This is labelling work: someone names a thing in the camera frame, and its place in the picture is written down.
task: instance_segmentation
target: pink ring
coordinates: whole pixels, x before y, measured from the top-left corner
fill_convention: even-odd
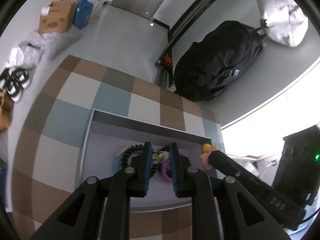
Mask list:
[[[186,156],[184,155],[184,153],[183,153],[182,151],[180,151],[180,150],[179,150],[179,155],[186,157]],[[169,167],[168,167],[169,164],[170,164],[169,162],[167,162],[167,163],[161,163],[161,175],[162,175],[162,177],[164,178],[164,180],[166,180],[166,181],[172,181],[172,178],[169,178],[168,175],[167,175],[167,173],[166,173],[167,168],[169,169]]]

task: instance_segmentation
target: orange ball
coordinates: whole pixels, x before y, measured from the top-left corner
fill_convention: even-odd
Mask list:
[[[204,145],[202,146],[202,153],[207,153],[207,152],[209,152],[209,150],[210,150],[211,147],[212,147],[212,146],[211,146],[209,143],[204,144]]]

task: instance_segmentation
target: brown square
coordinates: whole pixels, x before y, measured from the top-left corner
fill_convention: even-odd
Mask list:
[[[41,134],[54,102],[55,98],[40,93],[30,109],[24,126]]]
[[[164,88],[161,88],[160,103],[183,111],[182,97]]]
[[[131,93],[134,83],[134,76],[109,67],[102,82]]]
[[[167,234],[192,226],[191,206],[162,212],[162,233]]]
[[[35,179],[32,180],[33,219],[43,223],[71,195]]]
[[[183,112],[163,104],[160,104],[160,124],[181,131],[186,130]]]
[[[182,104],[183,104],[183,111],[189,114],[193,114],[195,116],[202,117],[201,114],[201,108],[196,103],[186,99],[182,98]]]
[[[162,240],[191,240],[192,239],[192,227],[181,229],[175,232],[162,235]]]
[[[81,59],[73,70],[74,73],[102,82],[107,67],[85,59]]]
[[[130,239],[161,234],[162,212],[130,214]]]
[[[203,119],[207,119],[215,123],[220,123],[218,115],[204,107],[201,108],[201,114]]]
[[[12,207],[30,218],[32,218],[31,187],[32,178],[16,169],[12,170]]]
[[[69,55],[62,61],[59,68],[72,72],[81,59],[79,57]]]
[[[39,139],[39,133],[25,127],[22,128],[14,155],[13,168],[29,177],[32,177],[33,174]]]
[[[160,87],[140,78],[134,79],[132,93],[160,103]]]
[[[14,225],[21,240],[29,240],[35,230],[33,219],[21,214],[17,210],[12,210]]]
[[[56,71],[51,75],[46,84],[44,85],[41,93],[52,96],[56,98],[70,76],[70,71],[64,70],[62,68],[57,68]]]

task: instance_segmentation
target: black bag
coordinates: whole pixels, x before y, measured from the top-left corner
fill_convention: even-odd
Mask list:
[[[175,68],[176,93],[193,102],[215,98],[262,50],[264,36],[258,30],[226,21],[193,42]]]

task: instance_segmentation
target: human hand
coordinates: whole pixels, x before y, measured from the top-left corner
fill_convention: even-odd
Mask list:
[[[213,145],[207,153],[200,155],[200,159],[202,162],[202,166],[208,171],[211,169],[211,165],[209,163],[209,155],[214,152],[220,150],[218,146]]]

